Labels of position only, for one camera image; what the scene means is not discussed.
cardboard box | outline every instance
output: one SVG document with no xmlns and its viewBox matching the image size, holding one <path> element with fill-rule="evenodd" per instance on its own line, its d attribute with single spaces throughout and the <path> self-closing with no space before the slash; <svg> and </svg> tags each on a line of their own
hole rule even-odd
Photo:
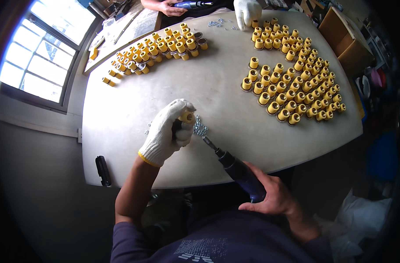
<svg viewBox="0 0 400 263">
<path fill-rule="evenodd" d="M 348 76 L 355 76 L 374 60 L 359 28 L 336 8 L 330 7 L 318 29 Z"/>
</svg>

sleeve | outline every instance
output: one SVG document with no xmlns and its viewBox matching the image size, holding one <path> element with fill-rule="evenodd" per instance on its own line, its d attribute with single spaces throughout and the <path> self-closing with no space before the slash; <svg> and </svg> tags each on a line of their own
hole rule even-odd
<svg viewBox="0 0 400 263">
<path fill-rule="evenodd" d="M 324 236 L 308 241 L 302 248 L 315 262 L 333 262 L 329 239 Z"/>
<path fill-rule="evenodd" d="M 138 262 L 151 254 L 148 239 L 137 226 L 129 222 L 114 226 L 111 263 Z"/>
</svg>

white table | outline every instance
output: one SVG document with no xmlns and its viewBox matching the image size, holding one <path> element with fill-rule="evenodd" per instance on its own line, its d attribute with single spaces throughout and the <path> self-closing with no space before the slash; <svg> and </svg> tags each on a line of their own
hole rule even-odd
<svg viewBox="0 0 400 263">
<path fill-rule="evenodd" d="M 223 27 L 208 27 L 219 17 L 232 20 Z M 240 84 L 248 74 L 252 56 L 259 64 L 274 68 L 282 63 L 292 67 L 277 50 L 258 51 L 250 38 L 252 28 L 242 32 L 236 26 L 234 12 L 196 18 L 187 22 L 193 32 L 202 32 L 208 39 L 208 50 L 200 50 L 197 58 L 164 60 L 155 64 L 146 75 L 125 76 L 115 87 L 101 82 L 109 62 L 96 68 L 88 81 L 83 109 L 83 166 L 88 184 L 101 185 L 95 158 L 105 156 L 114 187 L 121 187 L 128 176 L 144 132 L 155 115 L 176 98 L 185 98 L 197 108 L 208 137 L 241 160 L 254 163 L 266 172 L 278 171 L 309 161 L 332 151 L 362 134 L 362 124 L 355 98 L 346 75 L 318 30 L 303 13 L 263 10 L 260 25 L 272 17 L 287 24 L 292 32 L 298 29 L 302 38 L 310 37 L 312 48 L 330 61 L 330 71 L 340 85 L 344 113 L 335 113 L 332 120 L 317 123 L 302 118 L 295 126 L 280 123 L 257 104 L 252 93 L 242 92 Z M 199 136 L 165 161 L 153 188 L 192 187 L 230 182 L 213 150 Z"/>
</svg>

window frame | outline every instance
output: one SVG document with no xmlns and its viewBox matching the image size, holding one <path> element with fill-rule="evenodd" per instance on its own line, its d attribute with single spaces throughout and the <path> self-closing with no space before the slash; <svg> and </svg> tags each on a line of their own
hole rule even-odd
<svg viewBox="0 0 400 263">
<path fill-rule="evenodd" d="M 41 29 L 45 30 L 47 33 L 54 36 L 56 39 L 65 43 L 66 45 L 68 45 L 69 47 L 71 47 L 73 50 L 76 51 L 71 60 L 70 67 L 67 70 L 66 78 L 65 78 L 64 84 L 62 86 L 60 101 L 58 103 L 55 101 L 50 101 L 45 98 L 41 98 L 36 95 L 30 94 L 26 91 L 21 90 L 20 88 L 12 87 L 1 81 L 0 81 L 0 92 L 4 95 L 7 95 L 8 97 L 11 97 L 18 101 L 21 101 L 21 102 L 24 102 L 24 103 L 27 103 L 27 104 L 30 104 L 30 105 L 33 105 L 33 106 L 36 106 L 39 108 L 48 109 L 50 111 L 54 111 L 57 113 L 67 114 L 71 89 L 73 86 L 74 78 L 76 76 L 77 68 L 79 66 L 79 62 L 82 59 L 83 55 L 86 52 L 89 52 L 86 50 L 87 44 L 88 44 L 89 40 L 91 39 L 91 36 L 95 32 L 95 29 L 100 24 L 100 22 L 103 20 L 103 18 L 99 14 L 97 14 L 95 11 L 93 11 L 92 8 L 87 8 L 87 10 L 89 10 L 95 16 L 95 19 L 92 21 L 92 24 L 89 26 L 88 30 L 86 31 L 85 35 L 83 36 L 80 45 L 77 45 L 72 40 L 70 40 L 66 35 L 62 34 L 61 32 L 57 31 L 53 27 L 46 24 L 44 21 L 42 21 L 42 19 L 40 19 L 37 15 L 33 14 L 30 10 L 27 11 L 27 13 L 23 16 L 23 18 L 21 18 L 19 20 L 19 23 L 17 24 L 17 28 L 19 28 L 20 26 L 23 26 L 22 20 L 24 18 L 28 19 L 29 21 L 34 21 L 35 25 L 39 26 Z M 15 41 L 13 41 L 13 39 L 11 39 L 8 42 L 8 46 L 10 46 L 11 43 L 15 43 Z M 3 59 L 0 63 L 0 66 L 2 66 L 5 62 L 12 64 L 12 63 L 8 62 L 5 59 L 5 57 L 3 57 Z M 45 78 L 38 76 L 37 74 L 35 74 L 33 72 L 29 72 L 28 70 L 24 71 L 23 78 L 25 77 L 26 73 L 36 75 L 37 77 L 45 80 Z"/>
</svg>

blue air screwdriver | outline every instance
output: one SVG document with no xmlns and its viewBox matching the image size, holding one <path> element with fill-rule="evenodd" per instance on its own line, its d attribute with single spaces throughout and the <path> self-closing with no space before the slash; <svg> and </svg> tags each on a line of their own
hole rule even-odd
<svg viewBox="0 0 400 263">
<path fill-rule="evenodd" d="M 228 151 L 217 148 L 207 136 L 202 138 L 207 145 L 215 150 L 215 154 L 219 157 L 219 161 L 223 164 L 229 176 L 250 195 L 251 203 L 263 201 L 266 197 L 266 190 L 251 169 Z"/>
<path fill-rule="evenodd" d="M 181 3 L 176 3 L 174 7 L 184 8 L 184 9 L 195 9 L 200 7 L 205 7 L 208 5 L 213 5 L 212 2 L 202 2 L 202 1 L 185 1 Z"/>
</svg>

